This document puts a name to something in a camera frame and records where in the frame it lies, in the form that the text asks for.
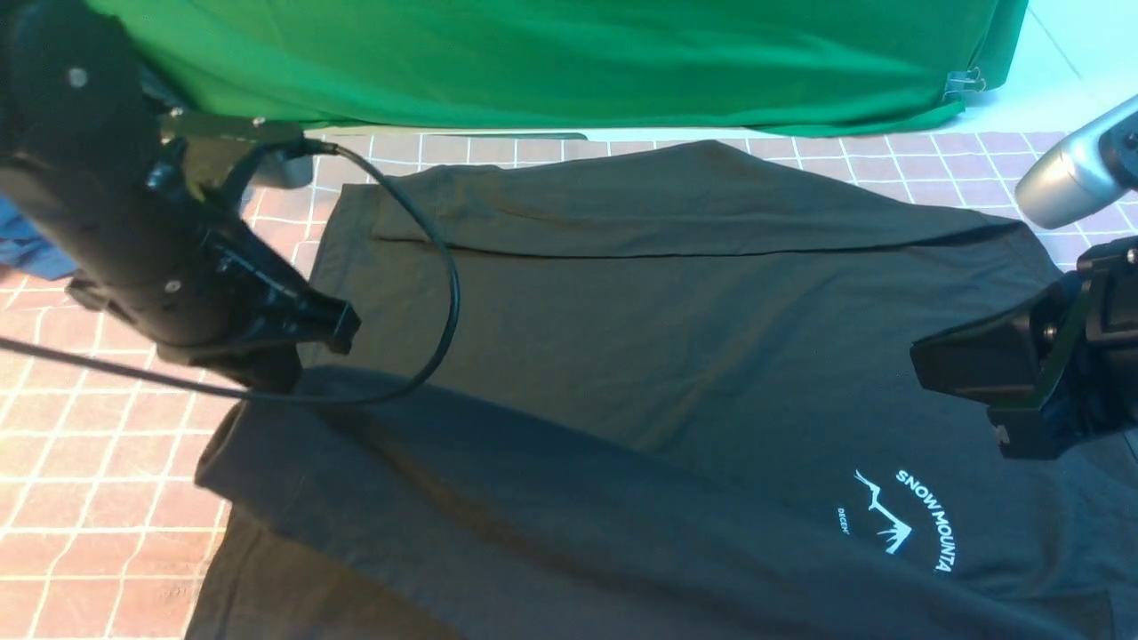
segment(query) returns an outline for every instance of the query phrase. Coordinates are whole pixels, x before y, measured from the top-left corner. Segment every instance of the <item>white grout line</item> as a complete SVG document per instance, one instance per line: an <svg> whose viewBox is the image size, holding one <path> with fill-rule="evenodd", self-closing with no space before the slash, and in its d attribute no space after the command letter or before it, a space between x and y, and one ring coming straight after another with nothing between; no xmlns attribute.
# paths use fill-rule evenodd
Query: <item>white grout line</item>
<svg viewBox="0 0 1138 640"><path fill-rule="evenodd" d="M791 138L790 139L790 143L791 143L791 146L794 147L794 157L793 158L765 158L765 159L774 161L774 162L777 162L780 159L793 159L794 162L798 163L798 167L802 169L802 159L803 158L802 158L801 151L798 150L798 138Z"/></svg>
<svg viewBox="0 0 1138 640"><path fill-rule="evenodd" d="M185 408L182 410L182 418L178 422L178 435L174 436L174 443L170 449L170 453L166 454L166 462L165 465L163 465L162 475L159 476L159 479L156 483L157 489L155 490L154 493L154 501L150 502L150 508L147 510L146 519L142 520L143 523L142 526L150 526L151 523L154 522L154 514L155 511L158 510L158 501L162 500L162 492L166 486L166 482L171 479L170 471L171 469L174 468L174 460L178 458L178 448L182 443L182 434L184 433L187 422L189 422L190 420L190 413L193 411L193 403L197 401L198 394L192 393L189 394L189 396L190 397L185 403ZM133 563L134 559L139 557L139 553L142 552L142 548L146 545L146 538L147 538L146 533L139 536L138 542L134 543L134 551L131 553L129 558L126 558L126 561L123 563L122 572L118 576L119 579L118 591L115 594L115 602L110 607L110 617L107 618L107 625L104 627L102 632L105 637L110 637L112 631L114 630L115 618L118 616L118 609L123 602L123 593L126 591L125 581L127 576L127 571L131 566L131 563Z"/></svg>
<svg viewBox="0 0 1138 640"><path fill-rule="evenodd" d="M174 438L178 438L178 435L181 434L181 433L183 433L183 432L180 432L180 430L179 432L167 432L167 433L163 434L163 436L174 436ZM203 435L203 434L189 433L187 435ZM135 432L130 432L130 437L142 437L142 436L139 436ZM174 443L174 446L175 448L178 446L178 442ZM27 477L26 476L24 476L24 477L19 477L19 476L0 476L0 483L3 483L3 484L16 484L16 483L23 482L23 481L27 481ZM102 478L100 481L100 484L147 484L147 483L154 484L154 483L158 483L158 482L163 482L163 481L192 482L193 477L192 476L170 476L170 475L166 475L166 476L112 476L112 477L108 477L108 478ZM91 477L90 476L83 476L83 477L77 477L77 476L76 477L71 477L71 476L66 476L66 477L65 476L52 476L52 477L47 477L47 478L35 478L35 484L79 484L79 483L85 484L85 483L89 483L89 482L91 482ZM20 527L11 527L9 531L20 531Z"/></svg>
<svg viewBox="0 0 1138 640"><path fill-rule="evenodd" d="M846 141L842 140L841 138L839 138L838 139L838 145L842 148L842 157L846 158L846 166L849 167L849 170L850 170L850 180L853 182L853 184L858 184L859 181L857 179L857 173L853 172L853 162L850 159L850 154L846 149ZM748 150L750 150L750 148L751 148L751 141L750 140L747 141L747 148L748 148Z"/></svg>
<svg viewBox="0 0 1138 640"><path fill-rule="evenodd" d="M106 314L99 313L97 318L98 320L96 321L94 342L92 343L92 346L97 346L99 342L102 339L102 330L106 322ZM90 371L89 369L83 369L82 374L80 375L79 381L75 384L76 393L68 399L67 404L64 407L64 412L63 416L60 417L60 422L66 420L67 417L71 415L71 411L75 405L75 400L79 397L79 391L83 388L83 383L86 379L86 375L89 371ZM141 386L141 384L142 384L141 381L138 381L135 383L135 386ZM91 486L86 490L86 495L83 498L83 507L82 509L80 509L79 522L76 523L77 526L68 534L67 542L64 544L64 548L59 551L59 553L51 560L51 564L48 566L48 579L43 581L43 588L40 591L40 599L39 602L36 604L35 613L32 615L30 633L34 634L35 629L40 625L40 616L43 615L43 609L48 604L48 592L50 591L51 588L50 576L52 573L55 573L56 566L59 565L59 561L67 555L68 551L71 551L72 545L75 543L75 539L79 536L79 532L82 531L83 528L83 520L86 519L89 515L88 512L91 508L91 503L94 501L94 495L99 491L100 481L107 475L107 468L110 466L110 460L115 456L115 446L118 444L118 438L122 436L122 433L126 428L126 420L130 417L130 409L132 404L133 404L133 399L127 401L126 409L123 411L123 417L118 422L117 433L110 437L110 443L107 445L107 450L102 453L102 460L99 461L99 470L96 471L96 476L91 482ZM47 448L44 449L44 452L50 450L53 442L55 440L48 443ZM42 469L43 467L40 466L34 471L34 474L31 475L32 482L39 481L40 474L42 474Z"/></svg>
<svg viewBox="0 0 1138 640"><path fill-rule="evenodd" d="M33 338L32 338L32 342L34 344L39 344L40 343L41 327L42 327L42 322L43 322L44 315L47 315L47 313L41 313L40 317L36 319L35 330L33 333ZM99 344L99 337L100 336L99 336L99 334L97 331L96 336L94 336L94 339L91 343L92 347L94 345ZM26 376L31 372L32 363L33 362L34 362L34 359L30 359L30 362L27 363L27 367L25 368L25 377L24 377L23 381L26 381ZM79 379L75 380L75 386L72 389L73 393L71 393L68 395L67 401L64 403L63 412L59 415L59 417L56 418L56 424L55 424L55 426L52 426L51 430L49 432L48 441L43 445L43 451L41 451L40 456L36 458L35 465L33 467L32 473L28 474L24 478L24 483L25 483L24 487L20 490L19 497L16 498L16 503L13 506L11 514L8 515L8 519L5 523L3 527L0 527L0 543L3 542L5 536L8 534L9 531L11 531L13 525L16 523L16 517L19 515L19 511L24 508L24 503L27 501L27 494L32 492L32 486L39 479L40 474L43 473L43 466L48 461L49 452L51 451L51 445L55 443L55 440L56 440L56 436L58 435L58 433L63 430L63 426L67 421L67 416L71 413L72 408L75 405L75 399L77 396L77 389L82 388L83 380L86 378L86 374L88 374L88 370L84 369L80 374Z"/></svg>
<svg viewBox="0 0 1138 640"><path fill-rule="evenodd" d="M15 289L11 289L11 296L3 305L5 311L11 309L11 305L16 302L16 297L24 290L25 287L27 287L28 279L30 278L27 276L24 276L23 278L20 278L19 285L17 285Z"/></svg>
<svg viewBox="0 0 1138 640"><path fill-rule="evenodd" d="M69 535L80 533L101 533L101 534L117 534L117 533L220 533L224 531L224 527L211 527L211 526L79 526L79 527L58 527L58 526L30 526L14 528L13 533L18 533L23 535Z"/></svg>
<svg viewBox="0 0 1138 640"><path fill-rule="evenodd" d="M909 202L913 202L913 189L909 189L909 181L905 179L905 172L901 171L901 163L897 159L897 154L893 153L893 142L889 139L889 136L883 137L885 140L885 146L889 147L889 157L893 159L893 166L897 167L897 174L901 177L901 186L905 187L905 195L909 197Z"/></svg>
<svg viewBox="0 0 1138 640"><path fill-rule="evenodd" d="M931 138L932 138L932 146L938 151L940 151L940 143L937 142L937 138L935 137L931 137ZM968 206L968 202L966 199L964 199L964 192L960 191L960 186L956 182L957 179L953 175L953 170L948 167L948 162L945 159L945 156L942 154L938 154L938 155L940 157L940 165L945 167L945 173L948 175L948 181L953 183L953 190L956 191L956 197L959 198L959 200L960 200L960 204L958 204L957 206L959 206L959 207L967 207Z"/></svg>
<svg viewBox="0 0 1138 640"><path fill-rule="evenodd" d="M27 582L27 581L41 581L50 580L51 582L109 582L114 581L132 581L132 580L178 580L178 581L192 581L193 576L190 575L176 575L176 574L160 574L160 575L0 575L0 582ZM110 638L109 633L104 633L102 638Z"/></svg>

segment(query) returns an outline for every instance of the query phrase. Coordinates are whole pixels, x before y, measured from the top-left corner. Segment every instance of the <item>red tile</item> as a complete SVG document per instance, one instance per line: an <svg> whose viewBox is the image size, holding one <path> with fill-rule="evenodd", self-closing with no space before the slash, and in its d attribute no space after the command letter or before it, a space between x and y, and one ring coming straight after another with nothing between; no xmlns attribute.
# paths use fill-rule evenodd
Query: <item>red tile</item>
<svg viewBox="0 0 1138 640"><path fill-rule="evenodd" d="M139 533L80 531L56 564L55 575L118 576L138 549Z"/></svg>
<svg viewBox="0 0 1138 640"><path fill-rule="evenodd" d="M368 158L372 157L372 137L371 136L329 136L324 138L325 142L331 142L333 145L339 145L341 147L347 147L353 151L360 154L361 156Z"/></svg>
<svg viewBox="0 0 1138 640"><path fill-rule="evenodd" d="M142 337L142 335L130 325L110 314L104 317L102 329L99 331L98 348L100 351L150 351L152 347L154 342Z"/></svg>
<svg viewBox="0 0 1138 640"><path fill-rule="evenodd" d="M898 156L897 164L906 180L948 180L940 156Z"/></svg>
<svg viewBox="0 0 1138 640"><path fill-rule="evenodd" d="M129 575L197 577L209 552L212 533L156 532L142 540L142 549L126 567Z"/></svg>
<svg viewBox="0 0 1138 640"><path fill-rule="evenodd" d="M356 180L355 182L363 183L364 178L365 177L361 174L360 179ZM332 212L336 210L336 204L339 202L339 198L340 195L339 192L336 191L318 190L315 192L315 195L312 197L311 221L313 222L313 227L315 227L316 222L320 223L328 222L328 219L332 216ZM313 237L312 233L313 229L310 228L307 239L310 240L319 239L318 237Z"/></svg>
<svg viewBox="0 0 1138 640"><path fill-rule="evenodd" d="M901 172L892 157L850 157L853 177L858 180L893 181L901 179Z"/></svg>
<svg viewBox="0 0 1138 640"><path fill-rule="evenodd" d="M1066 264L1074 264L1079 260L1079 256L1090 248L1090 244L1082 236L1048 236L1040 233L1039 241L1047 247L1047 253L1052 255L1052 260Z"/></svg>
<svg viewBox="0 0 1138 640"><path fill-rule="evenodd" d="M853 180L850 165L846 158L802 158L802 169L810 173L849 182Z"/></svg>
<svg viewBox="0 0 1138 640"><path fill-rule="evenodd" d="M970 180L957 182L960 196L966 206L1004 206L1011 205L1008 190L999 180Z"/></svg>
<svg viewBox="0 0 1138 640"><path fill-rule="evenodd" d="M371 157L395 162L419 162L423 143L421 140L422 136L418 133L376 136L371 143Z"/></svg>
<svg viewBox="0 0 1138 640"><path fill-rule="evenodd" d="M609 157L609 145L605 142L594 142L591 140L566 140L566 159L605 157Z"/></svg>
<svg viewBox="0 0 1138 640"><path fill-rule="evenodd" d="M766 159L768 162L773 162L775 164L781 164L782 166L789 166L791 169L802 169L802 161L800 161L798 158L793 158L793 157L791 157L791 158L764 158L764 159Z"/></svg>
<svg viewBox="0 0 1138 640"><path fill-rule="evenodd" d="M237 401L228 397L214 397L198 394L193 397L193 407L190 408L190 417L185 426L191 429L213 430L221 425L225 415L237 404Z"/></svg>
<svg viewBox="0 0 1138 640"><path fill-rule="evenodd" d="M1119 203L1118 207L1131 224L1138 225L1138 203L1122 202Z"/></svg>
<svg viewBox="0 0 1138 640"><path fill-rule="evenodd" d="M50 432L63 417L66 401L66 395L17 395L0 428Z"/></svg>
<svg viewBox="0 0 1138 640"><path fill-rule="evenodd" d="M146 369L147 363L151 360L150 355L146 353L100 353L98 359L135 369ZM130 376L115 376L94 370L86 372L82 386L84 391L118 391L137 387L138 380Z"/></svg>
<svg viewBox="0 0 1138 640"><path fill-rule="evenodd" d="M59 557L69 539L69 535L57 533L9 533L0 540L0 567L9 576L48 575L51 563Z"/></svg>
<svg viewBox="0 0 1138 640"><path fill-rule="evenodd" d="M513 164L514 149L514 141L511 139L471 138L470 162L475 164Z"/></svg>
<svg viewBox="0 0 1138 640"><path fill-rule="evenodd" d="M174 449L173 435L123 434L115 443L107 467L108 478L159 476Z"/></svg>
<svg viewBox="0 0 1138 640"><path fill-rule="evenodd" d="M168 481L162 487L152 526L212 527L221 499L188 481Z"/></svg>
<svg viewBox="0 0 1138 640"><path fill-rule="evenodd" d="M1130 224L1127 223L1125 216L1122 215L1122 210L1116 206L1106 207L1103 211L1091 215L1090 218L1085 218L1079 221L1079 228L1083 231L1091 231L1097 233L1105 232L1127 232L1135 233L1130 229Z"/></svg>
<svg viewBox="0 0 1138 640"><path fill-rule="evenodd" d="M182 440L178 443L178 450L174 452L174 463L170 468L170 477L193 477L193 474L197 473L198 460L201 459L201 452L205 451L212 437L209 434L183 434Z"/></svg>
<svg viewBox="0 0 1138 640"><path fill-rule="evenodd" d="M265 191L269 189L264 188L253 188L246 189L245 194L241 196L241 219L249 219L257 207L261 206L261 199L264 197Z"/></svg>
<svg viewBox="0 0 1138 640"><path fill-rule="evenodd" d="M463 164L470 151L470 139L460 136L423 136L423 162Z"/></svg>
<svg viewBox="0 0 1138 640"><path fill-rule="evenodd" d="M13 523L23 527L74 527L83 517L91 483L32 483Z"/></svg>
<svg viewBox="0 0 1138 640"><path fill-rule="evenodd" d="M1107 233L1095 233L1088 239L1092 245L1105 245L1106 243L1113 243L1119 238L1133 238L1133 231L1122 231L1122 232L1107 232Z"/></svg>
<svg viewBox="0 0 1138 640"><path fill-rule="evenodd" d="M984 148L975 133L935 133L933 140L941 154L982 154Z"/></svg>
<svg viewBox="0 0 1138 640"><path fill-rule="evenodd" d="M964 204L960 195L956 191L956 186L948 180L910 182L909 191L913 192L913 202L918 205L960 206Z"/></svg>
<svg viewBox="0 0 1138 640"><path fill-rule="evenodd" d="M312 274L312 268L316 262L316 249L319 248L319 243L306 241L297 245L296 251L292 253L292 266L305 278Z"/></svg>
<svg viewBox="0 0 1138 640"><path fill-rule="evenodd" d="M795 138L798 155L803 158L841 158L846 156L836 138Z"/></svg>
<svg viewBox="0 0 1138 640"><path fill-rule="evenodd" d="M258 220L255 231L266 245L279 254L291 255L292 247L305 239L307 228L303 223L308 220L312 202L307 202L304 208L304 216L298 222L281 222L279 220Z"/></svg>
<svg viewBox="0 0 1138 640"><path fill-rule="evenodd" d="M313 183L323 189L336 189L339 191L344 184L362 183L365 175L363 170L349 161L322 156L316 161L316 175Z"/></svg>
<svg viewBox="0 0 1138 640"><path fill-rule="evenodd" d="M33 475L47 445L48 438L43 436L0 434L0 476L26 478Z"/></svg>
<svg viewBox="0 0 1138 640"><path fill-rule="evenodd" d="M627 154L640 154L644 151L651 151L655 147L652 145L652 142L612 142L611 145L609 145L609 150L615 156L624 156Z"/></svg>
<svg viewBox="0 0 1138 640"><path fill-rule="evenodd" d="M728 147L734 147L740 151L747 153L747 140L742 138L720 138L716 140L720 145L726 145Z"/></svg>
<svg viewBox="0 0 1138 640"><path fill-rule="evenodd" d="M265 218L267 215L270 218L286 220L288 222L307 222L312 220L312 203L315 197L315 190L312 187L283 189L281 190L281 198L277 200L278 208L266 213L265 207L262 206L258 212L258 216ZM262 231L262 222L265 221L257 221L258 235Z"/></svg>
<svg viewBox="0 0 1138 640"><path fill-rule="evenodd" d="M166 432L178 429L190 402L188 393L141 393L126 416L126 430Z"/></svg>
<svg viewBox="0 0 1138 640"><path fill-rule="evenodd" d="M40 320L39 311L11 311L0 313L0 335L16 340L35 340L35 326Z"/></svg>
<svg viewBox="0 0 1138 640"><path fill-rule="evenodd" d="M561 162L561 140L518 140L518 161Z"/></svg>
<svg viewBox="0 0 1138 640"><path fill-rule="evenodd" d="M48 449L40 477L89 478L98 475L110 446L109 435L67 435L55 438Z"/></svg>
<svg viewBox="0 0 1138 640"><path fill-rule="evenodd" d="M793 158L794 140L791 138L751 138L751 155L760 158Z"/></svg>
<svg viewBox="0 0 1138 640"><path fill-rule="evenodd" d="M1031 146L1022 133L988 132L980 134L980 141L990 154L1030 151Z"/></svg>
<svg viewBox="0 0 1138 640"><path fill-rule="evenodd" d="M157 482L101 483L86 510L83 526L115 528L143 526L157 492Z"/></svg>
<svg viewBox="0 0 1138 640"><path fill-rule="evenodd" d="M1066 133L1049 131L1042 133L1024 133L1023 137L1028 139L1028 143L1031 145L1032 151L1042 155L1057 145L1059 140L1066 137Z"/></svg>
<svg viewBox="0 0 1138 640"><path fill-rule="evenodd" d="M181 380L197 381L198 377L201 375L201 369L196 367L184 367L182 364L175 364L173 362L166 362L158 358L150 359L149 362L143 367L147 371L152 371L155 374L162 374L164 376L171 376ZM158 383L141 383L139 389L143 392L159 391L168 392L173 391L170 385L163 385Z"/></svg>
<svg viewBox="0 0 1138 640"><path fill-rule="evenodd" d="M127 580L110 632L116 638L181 637L193 593L192 580Z"/></svg>
<svg viewBox="0 0 1138 640"><path fill-rule="evenodd" d="M386 161L372 161L376 169L379 170L384 175L389 175L391 178L402 178L404 175L411 175L419 171L419 165L413 163L396 163ZM503 166L513 166L513 162L502 163Z"/></svg>
<svg viewBox="0 0 1138 640"><path fill-rule="evenodd" d="M904 182L867 182L861 184L861 187L901 203L912 202Z"/></svg>
<svg viewBox="0 0 1138 640"><path fill-rule="evenodd" d="M891 155L884 136L865 136L842 138L842 146L850 156L888 156Z"/></svg>
<svg viewBox="0 0 1138 640"><path fill-rule="evenodd" d="M24 371L30 369L31 359L0 351L0 389L11 391L17 387L23 388Z"/></svg>
<svg viewBox="0 0 1138 640"><path fill-rule="evenodd" d="M998 218L1007 218L1008 220L1020 220L1020 210L1011 205L1005 206L973 206L968 207L980 213L986 213L988 215L996 215Z"/></svg>
<svg viewBox="0 0 1138 640"><path fill-rule="evenodd" d="M82 376L83 370L79 367L36 359L35 363L32 364L32 371L24 381L24 388L69 392L76 388Z"/></svg>
<svg viewBox="0 0 1138 640"><path fill-rule="evenodd" d="M43 310L53 306L72 306L71 298L64 292L28 292L13 294L5 313L13 311Z"/></svg>
<svg viewBox="0 0 1138 640"><path fill-rule="evenodd" d="M52 309L43 314L40 344L65 351L86 351L94 346L98 318L81 307Z"/></svg>
<svg viewBox="0 0 1138 640"><path fill-rule="evenodd" d="M976 178L996 178L996 170L992 163L988 162L988 156L963 155L945 156L945 164L948 172L955 180L972 180Z"/></svg>
<svg viewBox="0 0 1138 640"><path fill-rule="evenodd" d="M1001 154L991 158L1000 178L1014 180L1023 178L1031 165L1036 164L1034 154Z"/></svg>
<svg viewBox="0 0 1138 640"><path fill-rule="evenodd" d="M27 638L42 597L42 581L0 581L0 638Z"/></svg>
<svg viewBox="0 0 1138 640"><path fill-rule="evenodd" d="M68 432L110 432L126 416L131 396L126 394L82 392L75 397L64 428Z"/></svg>
<svg viewBox="0 0 1138 640"><path fill-rule="evenodd" d="M16 511L16 504L19 502L23 490L23 482L0 482L0 523L8 522L8 518Z"/></svg>
<svg viewBox="0 0 1138 640"><path fill-rule="evenodd" d="M888 136L889 146L893 153L901 155L935 154L937 146L927 133L894 133Z"/></svg>
<svg viewBox="0 0 1138 640"><path fill-rule="evenodd" d="M52 581L35 638L102 638L117 597L117 580Z"/></svg>

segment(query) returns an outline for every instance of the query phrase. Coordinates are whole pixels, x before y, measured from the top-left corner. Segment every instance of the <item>tiled floor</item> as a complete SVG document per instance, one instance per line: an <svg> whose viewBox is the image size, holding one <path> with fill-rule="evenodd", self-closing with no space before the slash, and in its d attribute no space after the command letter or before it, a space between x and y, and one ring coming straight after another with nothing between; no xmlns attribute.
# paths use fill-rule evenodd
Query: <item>tiled floor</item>
<svg viewBox="0 0 1138 640"><path fill-rule="evenodd" d="M843 140L731 140L757 156L901 199L1017 216L1016 179L1055 133L940 133ZM669 142L356 137L341 143L406 174L443 163L528 166ZM340 186L362 180L321 159L314 187L257 192L246 215L302 271L312 268ZM1130 198L1041 233L1070 266L1090 244L1135 233ZM59 284L0 279L0 335L150 369L116 321L69 304ZM0 639L180 637L225 507L191 483L230 402L0 353Z"/></svg>

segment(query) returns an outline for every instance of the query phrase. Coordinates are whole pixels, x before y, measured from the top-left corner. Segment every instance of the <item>blue fabric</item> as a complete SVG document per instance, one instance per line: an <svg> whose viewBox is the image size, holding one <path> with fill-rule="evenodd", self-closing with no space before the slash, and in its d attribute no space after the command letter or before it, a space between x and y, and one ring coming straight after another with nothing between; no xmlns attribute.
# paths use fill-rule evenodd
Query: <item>blue fabric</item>
<svg viewBox="0 0 1138 640"><path fill-rule="evenodd" d="M44 280L75 271L75 262L49 243L6 199L0 198L0 264Z"/></svg>

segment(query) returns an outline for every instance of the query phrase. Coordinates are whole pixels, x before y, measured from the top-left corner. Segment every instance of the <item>white logo print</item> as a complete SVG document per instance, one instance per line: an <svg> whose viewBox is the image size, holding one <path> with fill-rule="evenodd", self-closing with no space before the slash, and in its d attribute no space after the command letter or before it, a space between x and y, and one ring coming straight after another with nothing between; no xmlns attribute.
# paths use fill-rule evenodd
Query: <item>white logo print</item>
<svg viewBox="0 0 1138 640"><path fill-rule="evenodd" d="M892 527L877 532L877 535L888 535L889 547L885 548L885 552L896 553L897 550L901 548L901 544L905 544L905 541L908 540L909 535L913 534L913 527L901 522L900 518L889 512L889 509L882 506L879 501L879 498L881 497L880 486L866 479L866 477L861 475L861 471L855 470L853 474L858 482L869 487L869 510L877 511L882 516L885 516L889 522L893 523Z"/></svg>

